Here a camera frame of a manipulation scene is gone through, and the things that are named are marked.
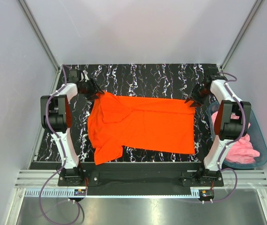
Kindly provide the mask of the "orange t shirt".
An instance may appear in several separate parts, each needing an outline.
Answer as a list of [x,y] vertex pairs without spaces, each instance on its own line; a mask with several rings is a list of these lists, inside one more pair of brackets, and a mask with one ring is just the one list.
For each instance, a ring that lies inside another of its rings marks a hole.
[[181,99],[97,94],[88,118],[88,137],[100,165],[123,156],[123,147],[194,154],[191,102]]

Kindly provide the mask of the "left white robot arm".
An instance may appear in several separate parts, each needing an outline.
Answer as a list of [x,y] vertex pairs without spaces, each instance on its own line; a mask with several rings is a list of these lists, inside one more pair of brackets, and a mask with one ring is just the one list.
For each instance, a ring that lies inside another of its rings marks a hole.
[[72,113],[69,102],[79,94],[93,101],[104,91],[84,70],[69,69],[62,65],[61,72],[64,78],[62,86],[51,95],[40,98],[41,124],[55,141],[61,158],[61,167],[57,169],[58,185],[79,186],[87,179],[71,138]]

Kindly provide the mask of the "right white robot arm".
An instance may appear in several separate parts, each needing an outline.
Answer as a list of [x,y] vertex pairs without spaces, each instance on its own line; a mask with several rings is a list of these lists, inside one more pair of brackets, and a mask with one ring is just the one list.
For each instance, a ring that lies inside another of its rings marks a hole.
[[217,68],[204,70],[204,78],[189,94],[186,103],[191,107],[202,106],[212,94],[219,103],[214,123],[215,139],[208,155],[191,180],[201,186],[210,186],[222,181],[222,164],[231,149],[241,137],[247,134],[251,114],[251,103],[242,101],[229,86],[237,78]]

